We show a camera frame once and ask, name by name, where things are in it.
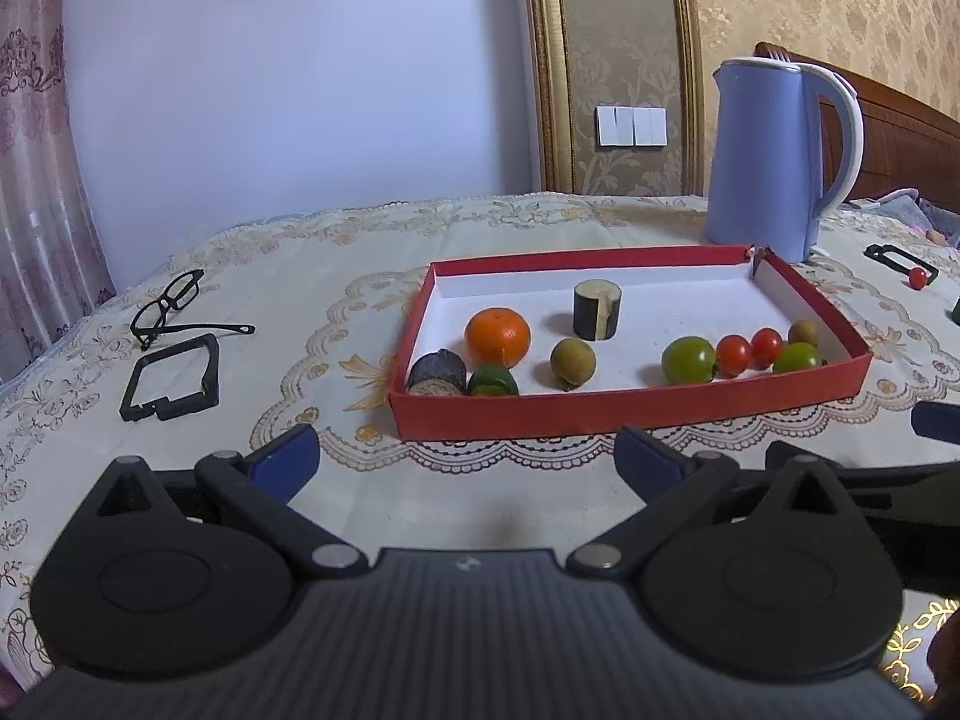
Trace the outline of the green lime wedge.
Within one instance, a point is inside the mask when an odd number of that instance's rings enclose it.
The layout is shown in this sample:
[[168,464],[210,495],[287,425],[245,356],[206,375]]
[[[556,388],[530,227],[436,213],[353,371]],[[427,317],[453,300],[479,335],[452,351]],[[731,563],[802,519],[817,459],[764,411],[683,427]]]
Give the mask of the green lime wedge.
[[519,387],[511,371],[496,362],[485,362],[472,372],[467,382],[471,397],[517,397]]

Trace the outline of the pink bedding clothes pile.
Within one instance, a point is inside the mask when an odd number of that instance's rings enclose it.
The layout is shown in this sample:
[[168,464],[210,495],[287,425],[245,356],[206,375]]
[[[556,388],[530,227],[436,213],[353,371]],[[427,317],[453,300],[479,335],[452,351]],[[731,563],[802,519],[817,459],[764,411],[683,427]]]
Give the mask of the pink bedding clothes pile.
[[850,200],[850,205],[864,213],[900,221],[937,245],[958,247],[960,216],[957,211],[940,208],[923,199],[918,188],[897,188],[878,199]]

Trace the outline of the dark sugarcane piece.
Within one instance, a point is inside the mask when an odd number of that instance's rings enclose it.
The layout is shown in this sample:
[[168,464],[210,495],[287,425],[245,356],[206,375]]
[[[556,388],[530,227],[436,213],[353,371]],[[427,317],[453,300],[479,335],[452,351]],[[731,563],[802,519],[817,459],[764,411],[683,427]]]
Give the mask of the dark sugarcane piece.
[[619,327],[622,288],[613,281],[586,280],[574,286],[573,332],[584,341],[612,340]]
[[462,397],[467,393],[467,366],[450,349],[420,356],[410,367],[405,390],[412,395]]

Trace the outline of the green tomato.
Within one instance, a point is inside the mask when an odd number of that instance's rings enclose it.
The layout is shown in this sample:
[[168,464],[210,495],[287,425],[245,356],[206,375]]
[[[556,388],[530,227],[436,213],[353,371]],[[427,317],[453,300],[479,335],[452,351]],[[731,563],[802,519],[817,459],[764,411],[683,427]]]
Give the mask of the green tomato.
[[773,364],[773,372],[786,374],[786,372],[809,371],[818,366],[820,366],[818,349],[805,341],[796,341],[781,348]]
[[711,382],[715,367],[716,349],[706,338],[677,338],[662,351],[661,369],[670,385]]

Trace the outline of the blue electric kettle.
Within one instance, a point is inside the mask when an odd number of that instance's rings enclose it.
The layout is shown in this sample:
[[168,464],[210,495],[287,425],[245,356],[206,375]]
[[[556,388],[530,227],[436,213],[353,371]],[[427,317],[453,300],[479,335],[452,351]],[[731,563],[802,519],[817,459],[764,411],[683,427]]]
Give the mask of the blue electric kettle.
[[[820,218],[844,202],[861,172],[864,121],[854,86],[822,65],[734,57],[715,71],[718,130],[704,234],[715,244],[766,247],[807,260]],[[838,112],[841,154],[823,182],[822,112]]]

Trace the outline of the tan longan fruit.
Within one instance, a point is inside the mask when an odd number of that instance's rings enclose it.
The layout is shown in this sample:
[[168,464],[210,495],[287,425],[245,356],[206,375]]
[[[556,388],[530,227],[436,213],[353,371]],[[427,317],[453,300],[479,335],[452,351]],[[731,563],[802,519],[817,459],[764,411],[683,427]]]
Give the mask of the tan longan fruit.
[[563,338],[550,353],[550,369],[566,387],[583,387],[596,374],[597,358],[594,349],[580,338]]

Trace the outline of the brown longan fruit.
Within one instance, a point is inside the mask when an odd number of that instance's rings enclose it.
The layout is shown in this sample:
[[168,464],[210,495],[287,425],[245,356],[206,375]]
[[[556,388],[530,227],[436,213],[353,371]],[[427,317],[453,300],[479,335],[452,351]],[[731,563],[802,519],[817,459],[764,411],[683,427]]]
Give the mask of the brown longan fruit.
[[788,330],[789,344],[808,344],[812,348],[817,348],[820,343],[820,332],[817,324],[813,320],[796,320]]

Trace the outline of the orange tangerine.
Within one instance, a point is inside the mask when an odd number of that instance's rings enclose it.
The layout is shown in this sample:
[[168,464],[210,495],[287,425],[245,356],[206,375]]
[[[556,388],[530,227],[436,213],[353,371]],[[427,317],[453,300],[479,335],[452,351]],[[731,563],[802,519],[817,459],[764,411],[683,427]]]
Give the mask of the orange tangerine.
[[464,328],[464,341],[475,364],[517,366],[532,343],[529,324],[509,307],[489,307],[473,314]]

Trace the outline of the white wall switch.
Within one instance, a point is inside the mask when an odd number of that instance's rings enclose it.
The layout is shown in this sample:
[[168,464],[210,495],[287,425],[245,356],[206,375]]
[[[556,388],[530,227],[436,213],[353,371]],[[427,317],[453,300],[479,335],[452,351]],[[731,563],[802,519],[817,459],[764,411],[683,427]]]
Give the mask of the white wall switch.
[[651,106],[599,106],[597,145],[601,148],[665,148],[667,110]]

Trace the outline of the pink curtain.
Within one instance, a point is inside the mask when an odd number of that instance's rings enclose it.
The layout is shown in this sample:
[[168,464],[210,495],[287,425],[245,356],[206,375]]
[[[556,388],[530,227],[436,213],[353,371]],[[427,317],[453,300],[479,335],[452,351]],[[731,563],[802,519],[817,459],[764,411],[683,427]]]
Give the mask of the pink curtain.
[[2,379],[114,296],[65,83],[64,0],[2,0]]

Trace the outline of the wooden headboard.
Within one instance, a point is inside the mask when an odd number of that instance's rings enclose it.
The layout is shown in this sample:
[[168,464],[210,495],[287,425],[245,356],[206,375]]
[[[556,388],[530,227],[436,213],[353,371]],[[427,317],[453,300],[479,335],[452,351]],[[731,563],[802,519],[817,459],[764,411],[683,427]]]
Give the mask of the wooden headboard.
[[771,43],[757,57],[823,65],[854,86],[864,119],[864,158],[851,199],[878,199],[897,188],[918,188],[939,208],[958,211],[960,125],[940,110],[852,70]]

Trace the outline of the black rectangular frame right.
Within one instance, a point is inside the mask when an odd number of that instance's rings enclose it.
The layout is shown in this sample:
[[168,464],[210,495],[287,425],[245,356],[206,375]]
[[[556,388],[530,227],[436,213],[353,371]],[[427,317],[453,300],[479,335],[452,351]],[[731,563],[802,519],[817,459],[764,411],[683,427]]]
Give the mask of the black rectangular frame right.
[[908,252],[908,250],[901,249],[898,245],[879,244],[878,242],[869,244],[866,249],[864,249],[864,255],[866,255],[867,259],[878,263],[878,265],[884,265],[885,268],[901,275],[905,278],[908,286],[910,286],[910,283],[908,283],[908,273],[910,273],[910,270],[915,266],[924,268],[924,270],[928,272],[928,284],[926,284],[924,288],[931,286],[931,284],[937,280],[937,277],[939,277],[939,270],[937,270],[934,265],[916,257],[916,255]]

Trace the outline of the small red cherry tomato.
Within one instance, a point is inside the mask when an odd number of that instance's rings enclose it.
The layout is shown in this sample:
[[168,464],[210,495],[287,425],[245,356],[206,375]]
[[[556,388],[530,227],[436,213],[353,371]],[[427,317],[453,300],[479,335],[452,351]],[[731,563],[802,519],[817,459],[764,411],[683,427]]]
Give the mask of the small red cherry tomato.
[[911,288],[916,289],[916,291],[923,289],[924,286],[928,284],[928,272],[924,270],[924,268],[915,266],[910,270],[910,273],[908,273],[908,283],[910,283]]

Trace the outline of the red shallow box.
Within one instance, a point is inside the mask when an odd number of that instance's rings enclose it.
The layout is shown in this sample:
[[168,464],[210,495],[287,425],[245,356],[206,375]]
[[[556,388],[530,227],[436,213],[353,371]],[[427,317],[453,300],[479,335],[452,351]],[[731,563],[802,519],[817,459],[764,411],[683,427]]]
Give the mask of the red shallow box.
[[[594,346],[597,371],[563,390],[551,348],[573,332],[574,288],[607,280],[622,291],[619,327]],[[514,367],[514,397],[414,395],[413,363],[448,348],[467,351],[467,322],[487,307],[521,314],[532,335]],[[796,320],[818,328],[809,371],[748,371],[731,380],[670,385],[664,348],[680,337],[716,341]],[[613,433],[625,424],[669,427],[818,405],[852,397],[871,366],[869,346],[792,265],[742,245],[560,250],[440,260],[428,268],[397,346],[389,405],[404,440],[498,440]]]

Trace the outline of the black eyeglasses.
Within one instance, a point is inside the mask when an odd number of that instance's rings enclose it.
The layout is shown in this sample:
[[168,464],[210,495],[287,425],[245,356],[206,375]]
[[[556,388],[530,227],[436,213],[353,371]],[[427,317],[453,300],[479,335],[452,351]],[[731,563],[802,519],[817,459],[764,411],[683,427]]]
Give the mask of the black eyeglasses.
[[236,335],[254,335],[252,323],[226,322],[171,322],[171,317],[187,309],[199,297],[200,283],[205,277],[203,268],[185,270],[167,283],[160,295],[140,307],[130,322],[130,333],[142,351],[166,335],[187,332],[226,332]]

